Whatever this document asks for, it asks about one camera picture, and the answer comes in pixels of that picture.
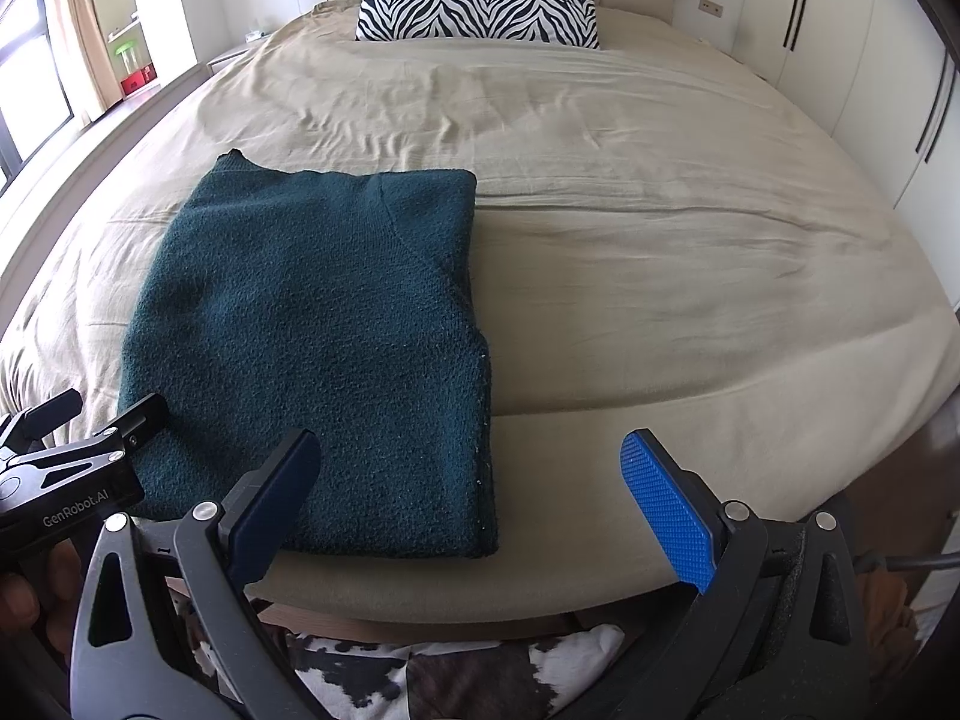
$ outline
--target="silver screw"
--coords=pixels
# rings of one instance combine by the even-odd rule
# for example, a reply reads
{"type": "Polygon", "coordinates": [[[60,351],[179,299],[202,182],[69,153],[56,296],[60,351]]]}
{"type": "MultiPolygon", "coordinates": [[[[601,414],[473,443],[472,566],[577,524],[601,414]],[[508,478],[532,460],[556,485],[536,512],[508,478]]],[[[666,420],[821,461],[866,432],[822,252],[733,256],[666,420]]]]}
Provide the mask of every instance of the silver screw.
{"type": "Polygon", "coordinates": [[[104,528],[107,528],[111,533],[118,533],[122,531],[123,528],[127,526],[127,516],[123,512],[118,514],[111,514],[107,517],[107,522],[104,522],[104,528]]]}
{"type": "Polygon", "coordinates": [[[203,501],[193,508],[193,518],[199,519],[200,522],[206,522],[208,519],[216,517],[218,509],[219,507],[212,501],[203,501]]]}
{"type": "Polygon", "coordinates": [[[830,512],[817,512],[814,520],[817,523],[817,527],[822,528],[824,531],[832,531],[837,526],[836,517],[830,512]]]}
{"type": "Polygon", "coordinates": [[[746,522],[750,519],[750,508],[745,503],[731,501],[723,507],[724,514],[734,522],[746,522]]]}

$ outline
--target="dark teal sweater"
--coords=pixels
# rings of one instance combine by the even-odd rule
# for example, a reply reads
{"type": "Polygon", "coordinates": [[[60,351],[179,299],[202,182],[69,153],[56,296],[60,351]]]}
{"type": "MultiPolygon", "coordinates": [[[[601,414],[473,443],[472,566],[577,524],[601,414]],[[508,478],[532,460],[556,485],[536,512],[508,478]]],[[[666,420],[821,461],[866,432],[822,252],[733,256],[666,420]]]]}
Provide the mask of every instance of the dark teal sweater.
{"type": "Polygon", "coordinates": [[[137,513],[219,500],[307,428],[323,470],[288,547],[496,551],[475,188],[464,170],[290,175],[220,157],[160,244],[124,341],[120,408],[157,391],[171,412],[136,456],[137,513]]]}

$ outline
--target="red box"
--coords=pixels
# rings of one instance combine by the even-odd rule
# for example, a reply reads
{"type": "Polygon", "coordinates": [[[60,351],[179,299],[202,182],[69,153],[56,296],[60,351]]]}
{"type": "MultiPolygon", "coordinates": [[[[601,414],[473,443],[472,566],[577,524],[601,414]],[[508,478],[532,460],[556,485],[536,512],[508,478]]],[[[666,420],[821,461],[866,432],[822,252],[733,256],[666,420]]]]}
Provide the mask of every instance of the red box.
{"type": "Polygon", "coordinates": [[[157,77],[157,71],[154,69],[152,62],[140,68],[132,76],[127,76],[126,79],[120,81],[120,88],[123,89],[124,95],[131,95],[141,86],[146,86],[152,80],[157,77]]]}

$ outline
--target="nightstand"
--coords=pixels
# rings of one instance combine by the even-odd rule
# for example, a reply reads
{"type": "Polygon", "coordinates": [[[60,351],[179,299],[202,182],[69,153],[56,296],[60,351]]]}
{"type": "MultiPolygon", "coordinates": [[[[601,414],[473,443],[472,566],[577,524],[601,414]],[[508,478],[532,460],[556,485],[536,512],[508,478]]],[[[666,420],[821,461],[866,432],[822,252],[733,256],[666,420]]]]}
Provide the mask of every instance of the nightstand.
{"type": "Polygon", "coordinates": [[[210,67],[210,74],[212,76],[216,76],[216,74],[218,74],[220,71],[226,70],[237,59],[243,55],[246,55],[246,53],[250,50],[253,50],[257,46],[260,46],[266,42],[267,38],[269,37],[270,35],[266,35],[265,37],[257,38],[251,43],[245,43],[241,46],[237,46],[235,49],[230,49],[227,52],[223,52],[222,55],[213,57],[212,60],[206,63],[210,67]]]}

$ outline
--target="beige bed sheet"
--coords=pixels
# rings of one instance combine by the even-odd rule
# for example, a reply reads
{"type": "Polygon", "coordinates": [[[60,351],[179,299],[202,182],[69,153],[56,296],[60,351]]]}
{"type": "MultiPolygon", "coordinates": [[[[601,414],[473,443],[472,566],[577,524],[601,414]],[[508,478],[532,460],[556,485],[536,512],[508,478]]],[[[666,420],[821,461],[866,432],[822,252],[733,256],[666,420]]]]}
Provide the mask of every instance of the beige bed sheet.
{"type": "Polygon", "coordinates": [[[619,475],[652,428],[717,495],[793,518],[922,424],[960,329],[920,247],[824,132],[732,59],[601,10],[606,50],[352,40],[321,7],[192,95],[56,245],[3,340],[8,409],[66,386],[80,437],[164,230],[218,154],[280,170],[465,167],[493,356],[499,552],[283,554],[257,594],[347,617],[559,613],[674,580],[619,475]]]}

